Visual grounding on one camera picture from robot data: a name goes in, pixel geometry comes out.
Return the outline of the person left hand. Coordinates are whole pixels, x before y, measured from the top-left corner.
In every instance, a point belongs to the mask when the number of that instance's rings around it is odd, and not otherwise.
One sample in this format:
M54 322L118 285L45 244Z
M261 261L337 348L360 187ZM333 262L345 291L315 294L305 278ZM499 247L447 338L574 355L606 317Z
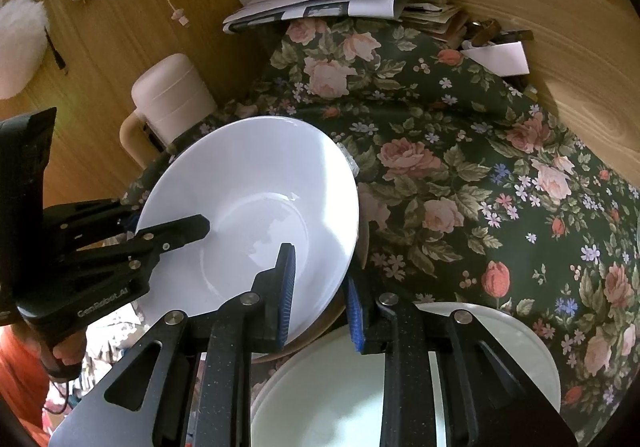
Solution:
M55 345L52 354L65 366L74 366L81 363L86 354L86 331L80 330L66 337L61 343Z

